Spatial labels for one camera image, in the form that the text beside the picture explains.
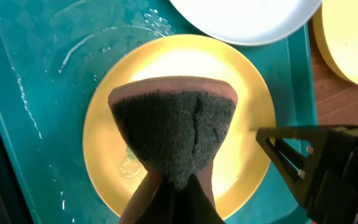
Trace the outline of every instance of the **screw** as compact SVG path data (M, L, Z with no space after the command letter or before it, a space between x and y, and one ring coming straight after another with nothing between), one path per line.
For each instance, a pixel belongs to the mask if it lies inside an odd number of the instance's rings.
M313 155L313 153L314 153L314 147L313 147L313 146L307 146L307 147L306 147L306 152L307 152L308 154Z
M305 175L306 175L306 172L305 172L303 169L300 169L300 170L298 170L298 175L299 175L302 179L304 179L304 178L305 178Z

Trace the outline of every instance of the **water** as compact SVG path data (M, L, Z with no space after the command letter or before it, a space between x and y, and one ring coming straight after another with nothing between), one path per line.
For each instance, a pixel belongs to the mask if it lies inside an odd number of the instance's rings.
M86 109L121 57L176 31L143 0L0 0L0 32L32 123L21 131L27 142L17 161L34 221L116 223L86 172ZM142 165L129 153L118 169L122 178L131 178Z

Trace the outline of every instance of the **yellow object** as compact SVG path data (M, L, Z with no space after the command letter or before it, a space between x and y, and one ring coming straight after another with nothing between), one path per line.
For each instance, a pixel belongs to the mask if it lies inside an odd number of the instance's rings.
M275 126L269 90L257 69L230 45L200 35L174 35L146 43L108 72L86 114L83 150L91 181L103 201L121 216L146 175L122 139L108 106L117 86L145 78L189 75L224 80L238 94L231 127L215 160L216 209L227 218L248 201L270 160L255 140L260 126Z
M313 27L328 66L358 84L358 1L324 0L314 15Z

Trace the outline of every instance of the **sponge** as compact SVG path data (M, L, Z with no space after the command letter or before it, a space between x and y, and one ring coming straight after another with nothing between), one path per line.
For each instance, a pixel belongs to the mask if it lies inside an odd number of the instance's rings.
M219 80L162 77L117 87L108 103L134 154L180 190L221 147L237 94Z

